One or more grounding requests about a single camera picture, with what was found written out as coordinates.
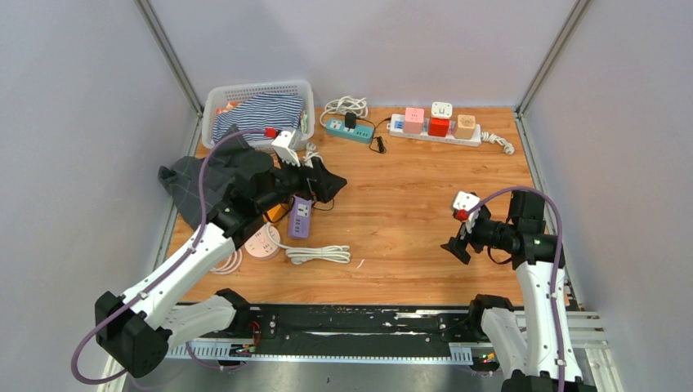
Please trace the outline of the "orange power strip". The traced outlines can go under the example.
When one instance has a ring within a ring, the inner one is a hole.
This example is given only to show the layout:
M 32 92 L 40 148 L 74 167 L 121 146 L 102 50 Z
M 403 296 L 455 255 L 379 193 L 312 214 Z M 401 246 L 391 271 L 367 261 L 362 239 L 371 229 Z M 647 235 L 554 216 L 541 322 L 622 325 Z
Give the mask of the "orange power strip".
M 273 208 L 271 208 L 267 213 L 266 213 L 266 219 L 269 222 L 279 222 L 281 221 L 284 217 L 285 214 L 288 212 L 288 204 L 281 203 Z

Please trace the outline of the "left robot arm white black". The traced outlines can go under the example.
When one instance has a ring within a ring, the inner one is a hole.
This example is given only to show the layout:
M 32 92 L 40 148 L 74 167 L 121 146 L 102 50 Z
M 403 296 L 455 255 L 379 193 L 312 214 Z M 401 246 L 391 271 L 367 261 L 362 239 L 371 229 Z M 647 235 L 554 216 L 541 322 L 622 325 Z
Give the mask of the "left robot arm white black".
M 264 225 L 263 215 L 292 197 L 328 203 L 347 185 L 318 159 L 309 167 L 281 163 L 250 151 L 232 169 L 221 200 L 202 211 L 202 221 L 185 247 L 148 277 L 116 296 L 95 303 L 96 343 L 135 378 L 148 375 L 169 349 L 209 332 L 243 336 L 250 327 L 249 304 L 230 289 L 185 309 L 175 306 L 222 256 L 243 246 Z

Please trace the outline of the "round pink power strip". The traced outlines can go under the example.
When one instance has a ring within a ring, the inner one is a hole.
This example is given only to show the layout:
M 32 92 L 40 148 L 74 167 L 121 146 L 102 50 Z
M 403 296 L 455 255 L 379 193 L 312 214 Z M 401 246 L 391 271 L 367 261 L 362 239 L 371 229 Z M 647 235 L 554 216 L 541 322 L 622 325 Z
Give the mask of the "round pink power strip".
M 279 231 L 269 223 L 265 223 L 244 244 L 245 251 L 254 259 L 267 261 L 279 254 L 281 247 Z

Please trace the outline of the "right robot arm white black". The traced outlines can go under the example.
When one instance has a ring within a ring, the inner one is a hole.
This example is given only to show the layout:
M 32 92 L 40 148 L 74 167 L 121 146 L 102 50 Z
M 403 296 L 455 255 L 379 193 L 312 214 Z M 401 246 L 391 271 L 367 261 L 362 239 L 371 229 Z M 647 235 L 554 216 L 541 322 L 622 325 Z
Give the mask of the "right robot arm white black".
M 470 303 L 467 330 L 490 340 L 504 377 L 504 391 L 594 391 L 585 382 L 570 340 L 565 305 L 565 256 L 557 205 L 527 186 L 501 189 L 486 198 L 460 191 L 452 216 L 456 235 L 442 248 L 468 264 L 468 252 L 499 249 L 521 286 L 525 327 L 506 297 L 478 295 Z

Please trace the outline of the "purple power strip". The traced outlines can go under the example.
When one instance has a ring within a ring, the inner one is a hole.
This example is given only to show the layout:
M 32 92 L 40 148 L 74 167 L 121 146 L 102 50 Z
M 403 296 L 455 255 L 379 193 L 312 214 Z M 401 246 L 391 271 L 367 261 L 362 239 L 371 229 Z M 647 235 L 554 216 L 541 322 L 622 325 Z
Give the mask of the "purple power strip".
M 293 239 L 307 239 L 311 226 L 312 201 L 298 196 L 293 197 L 293 206 L 288 215 L 288 236 Z

